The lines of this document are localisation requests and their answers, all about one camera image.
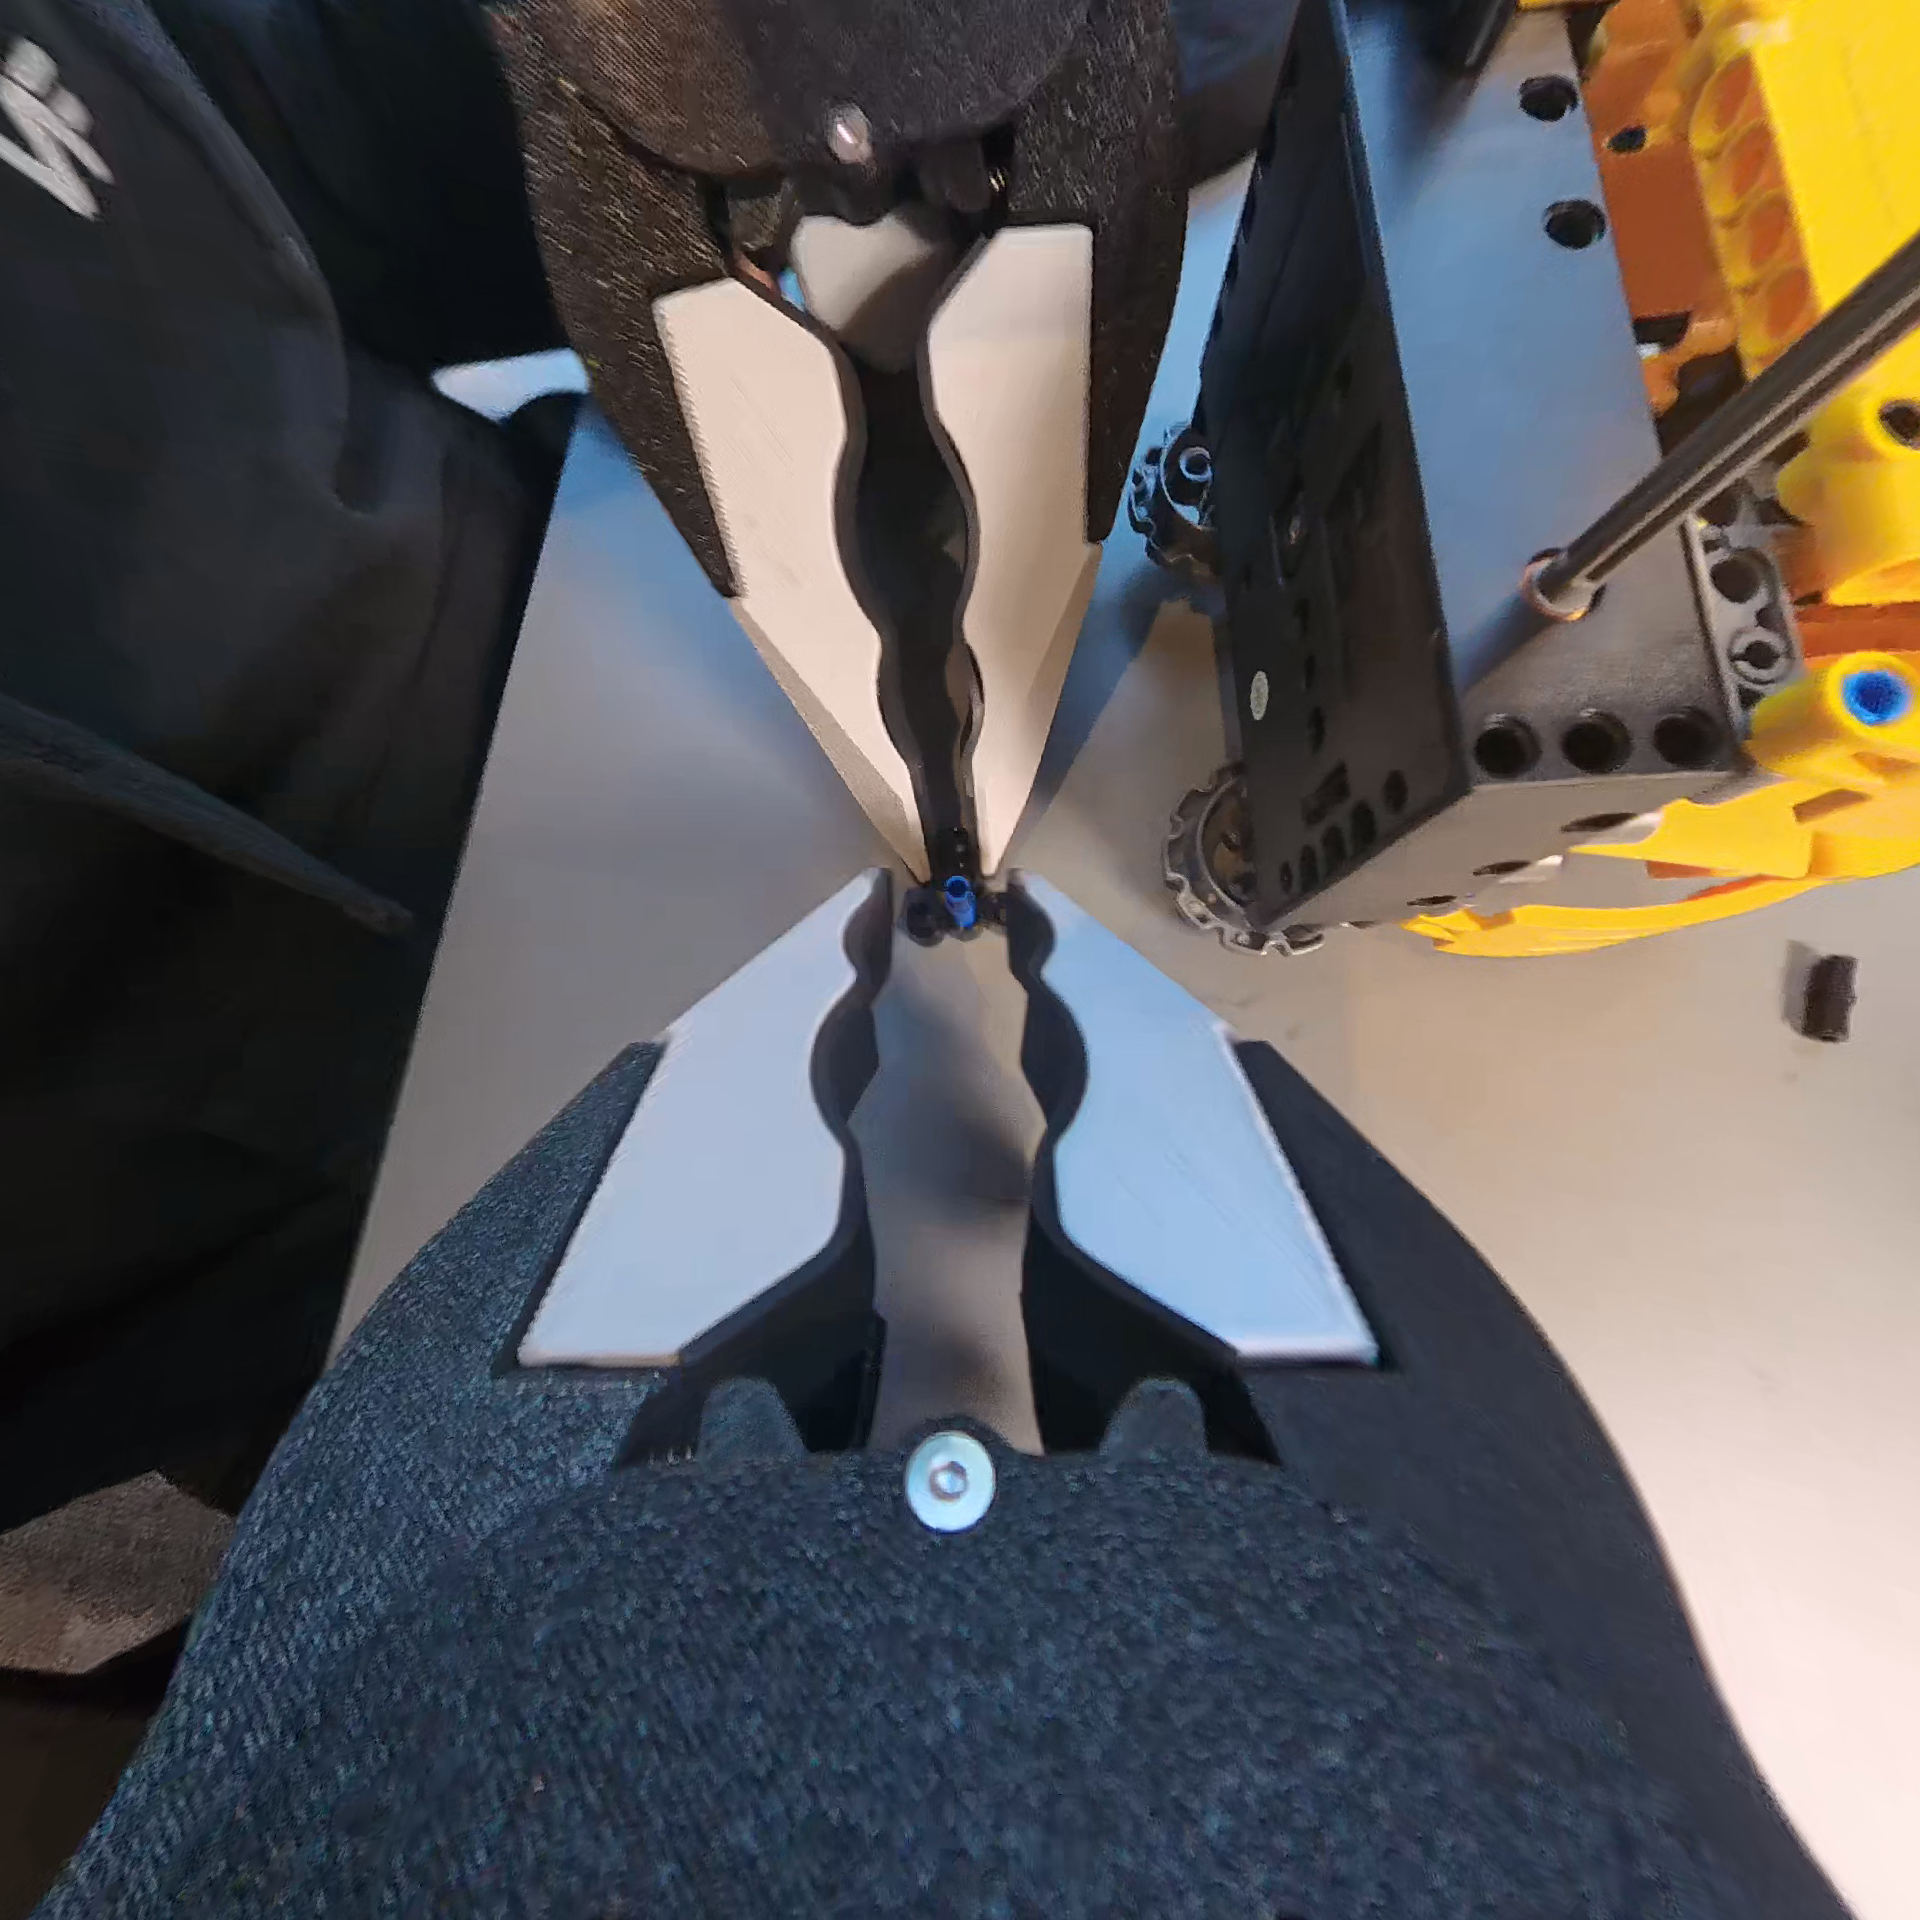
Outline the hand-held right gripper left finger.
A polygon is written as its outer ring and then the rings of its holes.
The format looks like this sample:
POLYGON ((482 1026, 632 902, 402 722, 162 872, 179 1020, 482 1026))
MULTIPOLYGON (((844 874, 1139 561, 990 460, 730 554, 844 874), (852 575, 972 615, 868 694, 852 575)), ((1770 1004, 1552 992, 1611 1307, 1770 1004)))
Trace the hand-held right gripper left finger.
POLYGON ((515 1358, 670 1367, 867 1222, 893 877, 852 874, 657 1038, 515 1358))

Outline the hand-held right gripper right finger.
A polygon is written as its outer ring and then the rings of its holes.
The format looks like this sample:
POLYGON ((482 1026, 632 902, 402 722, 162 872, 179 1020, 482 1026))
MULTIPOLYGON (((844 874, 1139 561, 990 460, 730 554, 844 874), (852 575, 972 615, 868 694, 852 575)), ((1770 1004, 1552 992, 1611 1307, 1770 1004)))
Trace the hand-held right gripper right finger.
POLYGON ((1011 969, 1067 1252, 1234 1362, 1374 1367, 1228 1020, 1041 874, 1011 880, 1011 969))

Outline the grey desk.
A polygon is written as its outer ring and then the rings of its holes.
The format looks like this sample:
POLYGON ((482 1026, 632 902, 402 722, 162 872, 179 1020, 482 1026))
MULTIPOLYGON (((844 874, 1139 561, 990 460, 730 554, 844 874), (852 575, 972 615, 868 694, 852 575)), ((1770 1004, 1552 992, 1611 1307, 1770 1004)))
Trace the grey desk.
MULTIPOLYGON (((1916 1915, 1916 874, 1597 956, 1362 932, 1246 957, 1167 906, 1224 764, 1212 625, 1119 521, 1016 853, 1285 1055, 1521 1296, 1859 1918, 1916 1915), (1842 1045, 1807 961, 1859 957, 1842 1045)), ((623 1045, 884 850, 582 410, 347 1276, 347 1332, 623 1045)))

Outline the grey metal axle rod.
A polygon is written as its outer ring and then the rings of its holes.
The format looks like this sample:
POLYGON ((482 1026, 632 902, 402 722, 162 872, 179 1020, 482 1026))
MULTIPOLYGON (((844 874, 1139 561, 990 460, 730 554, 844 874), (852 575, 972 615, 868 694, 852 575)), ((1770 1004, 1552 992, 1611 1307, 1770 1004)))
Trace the grey metal axle rod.
POLYGON ((1656 536, 1724 492, 1811 412, 1916 326, 1916 236, 1864 273, 1833 311, 1749 379, 1708 426, 1649 469, 1570 542, 1521 573, 1521 600, 1548 618, 1583 618, 1598 588, 1656 536))

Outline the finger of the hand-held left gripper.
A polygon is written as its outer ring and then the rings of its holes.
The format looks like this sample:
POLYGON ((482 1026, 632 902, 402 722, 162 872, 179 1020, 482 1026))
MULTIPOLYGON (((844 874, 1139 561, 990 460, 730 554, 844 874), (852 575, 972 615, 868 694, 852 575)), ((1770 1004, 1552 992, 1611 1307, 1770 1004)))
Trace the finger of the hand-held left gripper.
POLYGON ((1000 229, 977 243, 930 315, 921 392, 966 528, 957 637, 981 691, 972 843, 1004 858, 1097 583, 1090 229, 1000 229))
POLYGON ((884 625, 852 538, 867 420, 844 350, 722 278, 653 304, 733 571, 733 618, 882 842, 923 867, 921 800, 882 709, 884 625))

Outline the person in black hoodie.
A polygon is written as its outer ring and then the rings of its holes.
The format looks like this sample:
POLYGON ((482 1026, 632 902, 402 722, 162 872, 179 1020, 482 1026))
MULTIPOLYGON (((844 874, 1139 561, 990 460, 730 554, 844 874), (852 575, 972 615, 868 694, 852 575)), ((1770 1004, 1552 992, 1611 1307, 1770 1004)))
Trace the person in black hoodie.
POLYGON ((3 5, 3 1531, 322 1371, 568 448, 482 4, 3 5))

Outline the yellow toy block robot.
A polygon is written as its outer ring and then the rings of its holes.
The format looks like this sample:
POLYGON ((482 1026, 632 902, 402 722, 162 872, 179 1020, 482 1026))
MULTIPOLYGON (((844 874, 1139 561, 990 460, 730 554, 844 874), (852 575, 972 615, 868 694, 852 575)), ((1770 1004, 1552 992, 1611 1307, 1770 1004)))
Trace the yellow toy block robot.
POLYGON ((1217 593, 1163 880, 1226 947, 1624 947, 1916 867, 1916 326, 1656 536, 1570 542, 1916 234, 1914 4, 1180 4, 1250 183, 1135 528, 1217 593))

